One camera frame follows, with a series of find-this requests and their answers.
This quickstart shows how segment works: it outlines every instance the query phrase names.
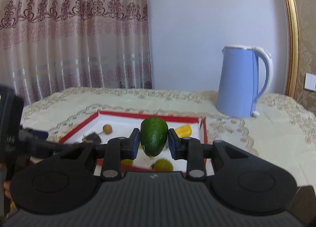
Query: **wallpaper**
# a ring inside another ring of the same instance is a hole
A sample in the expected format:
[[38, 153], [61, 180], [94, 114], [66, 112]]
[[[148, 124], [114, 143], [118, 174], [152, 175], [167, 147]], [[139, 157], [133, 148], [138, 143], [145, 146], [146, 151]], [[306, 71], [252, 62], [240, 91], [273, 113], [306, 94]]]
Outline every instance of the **wallpaper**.
[[316, 74], [316, 0], [295, 0], [299, 19], [300, 61], [294, 99], [316, 113], [316, 92], [304, 89], [305, 74]]

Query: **white wall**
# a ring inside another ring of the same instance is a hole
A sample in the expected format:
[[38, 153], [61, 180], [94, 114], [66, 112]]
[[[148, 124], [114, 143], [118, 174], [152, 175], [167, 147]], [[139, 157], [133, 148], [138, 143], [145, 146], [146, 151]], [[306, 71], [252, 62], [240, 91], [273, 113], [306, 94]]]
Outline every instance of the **white wall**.
[[[272, 54], [269, 92], [284, 93], [288, 30], [284, 0], [148, 0], [154, 89], [218, 90], [222, 48], [257, 45]], [[260, 87], [265, 79], [260, 64]]]

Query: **kettle lid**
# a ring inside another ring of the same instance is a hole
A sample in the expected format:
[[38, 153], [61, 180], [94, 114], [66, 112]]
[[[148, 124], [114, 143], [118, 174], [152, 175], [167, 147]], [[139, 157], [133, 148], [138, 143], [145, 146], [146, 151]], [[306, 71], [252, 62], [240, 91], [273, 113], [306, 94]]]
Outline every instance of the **kettle lid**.
[[233, 48], [233, 49], [241, 49], [241, 50], [253, 50], [255, 46], [246, 46], [246, 45], [225, 45], [224, 48]]

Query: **gold frame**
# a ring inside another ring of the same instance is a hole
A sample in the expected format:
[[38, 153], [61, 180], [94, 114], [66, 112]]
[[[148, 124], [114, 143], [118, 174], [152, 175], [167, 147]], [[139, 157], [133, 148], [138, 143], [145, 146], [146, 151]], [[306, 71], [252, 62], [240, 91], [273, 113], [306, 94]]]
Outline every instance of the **gold frame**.
[[294, 98], [299, 69], [299, 31], [295, 0], [284, 0], [289, 27], [289, 65], [285, 95]]

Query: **curtain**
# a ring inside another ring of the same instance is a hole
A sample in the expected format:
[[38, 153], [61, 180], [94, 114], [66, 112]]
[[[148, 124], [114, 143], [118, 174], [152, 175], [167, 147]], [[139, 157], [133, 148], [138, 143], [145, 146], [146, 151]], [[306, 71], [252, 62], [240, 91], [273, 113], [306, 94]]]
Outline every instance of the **curtain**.
[[27, 104], [69, 87], [152, 88], [147, 0], [0, 0], [0, 83]]

